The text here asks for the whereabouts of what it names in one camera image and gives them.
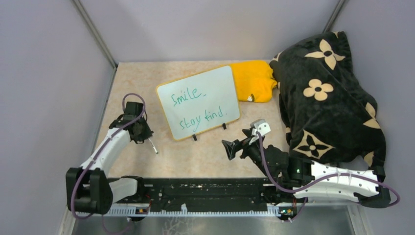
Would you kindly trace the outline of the white marker pen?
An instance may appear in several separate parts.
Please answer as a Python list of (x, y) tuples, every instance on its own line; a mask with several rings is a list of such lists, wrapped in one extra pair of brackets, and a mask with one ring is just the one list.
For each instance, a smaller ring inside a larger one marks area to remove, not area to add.
[(156, 154), (158, 154), (159, 152), (158, 152), (158, 150), (157, 150), (156, 146), (154, 145), (153, 141), (152, 141), (150, 138), (149, 138), (148, 140), (149, 140), (149, 142), (151, 143), (151, 145), (152, 145), (152, 148), (153, 148), (154, 152), (155, 152)]

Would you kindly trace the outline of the yellow-framed whiteboard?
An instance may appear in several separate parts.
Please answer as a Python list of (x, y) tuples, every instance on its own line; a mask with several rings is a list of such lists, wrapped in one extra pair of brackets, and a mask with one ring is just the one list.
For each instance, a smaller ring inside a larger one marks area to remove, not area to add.
[(177, 141), (241, 117), (229, 65), (160, 84), (156, 92), (172, 137)]

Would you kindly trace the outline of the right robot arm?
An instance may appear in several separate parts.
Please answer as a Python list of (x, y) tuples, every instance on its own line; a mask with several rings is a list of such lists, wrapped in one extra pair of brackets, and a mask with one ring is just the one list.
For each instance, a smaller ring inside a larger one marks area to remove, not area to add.
[(265, 135), (271, 131), (268, 124), (244, 129), (243, 140), (221, 143), (232, 160), (241, 151), (241, 158), (251, 161), (276, 187), (276, 197), (288, 202), (292, 197), (340, 199), (368, 208), (387, 208), (394, 205), (392, 189), (381, 182), (381, 170), (349, 170), (290, 157), (286, 152), (269, 145), (264, 147)]

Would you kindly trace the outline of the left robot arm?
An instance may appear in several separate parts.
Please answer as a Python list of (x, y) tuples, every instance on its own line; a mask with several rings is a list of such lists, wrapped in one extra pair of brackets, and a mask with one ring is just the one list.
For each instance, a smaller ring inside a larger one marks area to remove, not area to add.
[(110, 125), (104, 141), (79, 167), (66, 172), (67, 207), (78, 213), (106, 214), (114, 203), (126, 198), (142, 202), (147, 195), (138, 176), (109, 178), (108, 174), (122, 150), (130, 143), (144, 143), (152, 137), (144, 115), (145, 104), (125, 103), (123, 113)]

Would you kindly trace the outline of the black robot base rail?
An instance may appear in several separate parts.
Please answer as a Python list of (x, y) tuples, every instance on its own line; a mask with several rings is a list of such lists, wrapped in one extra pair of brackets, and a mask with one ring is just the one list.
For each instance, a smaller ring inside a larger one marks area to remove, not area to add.
[(304, 199), (279, 191), (265, 178), (140, 178), (138, 191), (114, 203), (106, 216), (276, 217), (293, 222)]

